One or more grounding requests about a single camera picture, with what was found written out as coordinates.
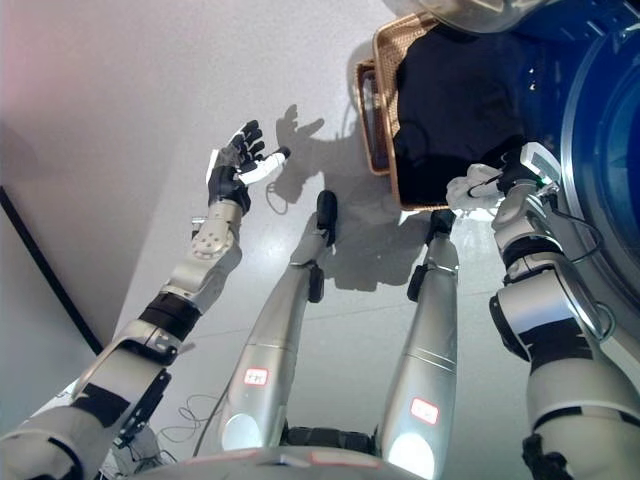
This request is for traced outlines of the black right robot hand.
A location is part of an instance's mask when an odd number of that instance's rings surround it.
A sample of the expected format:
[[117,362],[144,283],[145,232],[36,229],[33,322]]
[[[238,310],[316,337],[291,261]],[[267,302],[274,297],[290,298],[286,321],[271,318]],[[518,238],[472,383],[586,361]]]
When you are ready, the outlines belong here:
[[561,183],[561,164],[554,154],[539,142],[527,142],[519,150],[512,149],[501,156],[499,173],[467,190],[472,199],[506,195],[514,186],[528,181],[534,191]]

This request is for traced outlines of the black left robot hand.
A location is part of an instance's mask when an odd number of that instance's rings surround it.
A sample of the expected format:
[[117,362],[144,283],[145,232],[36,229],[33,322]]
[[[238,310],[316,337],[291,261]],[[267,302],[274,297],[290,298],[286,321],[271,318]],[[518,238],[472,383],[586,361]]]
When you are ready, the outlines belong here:
[[243,215],[250,210],[249,186],[264,180],[291,156],[286,146],[269,155],[264,154],[264,148],[260,124],[251,120],[226,145],[211,151],[205,174],[209,206],[228,200],[237,204]]

